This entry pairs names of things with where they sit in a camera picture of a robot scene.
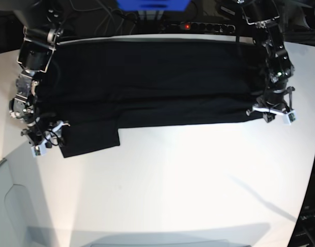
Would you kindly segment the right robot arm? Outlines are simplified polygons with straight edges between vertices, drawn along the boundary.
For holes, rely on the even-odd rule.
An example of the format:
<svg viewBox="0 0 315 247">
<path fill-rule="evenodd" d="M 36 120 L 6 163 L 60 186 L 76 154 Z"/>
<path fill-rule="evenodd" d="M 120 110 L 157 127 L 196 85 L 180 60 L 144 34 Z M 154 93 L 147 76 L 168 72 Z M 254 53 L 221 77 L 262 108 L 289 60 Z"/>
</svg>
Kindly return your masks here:
<svg viewBox="0 0 315 247">
<path fill-rule="evenodd" d="M 6 1 L 24 25 L 24 39 L 17 58 L 22 71 L 16 79 L 16 95 L 9 102 L 9 114 L 26 124 L 21 135 L 28 138 L 35 153 L 44 148 L 61 147 L 62 121 L 54 120 L 54 113 L 41 113 L 36 92 L 48 71 L 56 51 L 57 39 L 63 34 L 63 9 L 56 1 Z"/>
</svg>

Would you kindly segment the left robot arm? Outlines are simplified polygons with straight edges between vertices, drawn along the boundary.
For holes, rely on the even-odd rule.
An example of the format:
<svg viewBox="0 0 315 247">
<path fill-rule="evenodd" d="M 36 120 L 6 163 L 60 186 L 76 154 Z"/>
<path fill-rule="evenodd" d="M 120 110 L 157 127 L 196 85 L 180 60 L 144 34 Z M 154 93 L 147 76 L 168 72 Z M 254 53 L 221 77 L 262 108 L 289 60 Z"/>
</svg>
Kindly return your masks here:
<svg viewBox="0 0 315 247">
<path fill-rule="evenodd" d="M 265 87 L 246 114 L 260 112 L 266 122 L 281 116 L 284 123 L 290 125 L 296 120 L 292 107 L 295 88 L 288 86 L 287 82 L 293 76 L 294 67 L 277 22 L 280 17 L 277 6 L 274 1 L 236 1 L 235 6 L 241 8 L 246 23 L 253 26 L 253 42 L 265 54 L 262 67 Z"/>
</svg>

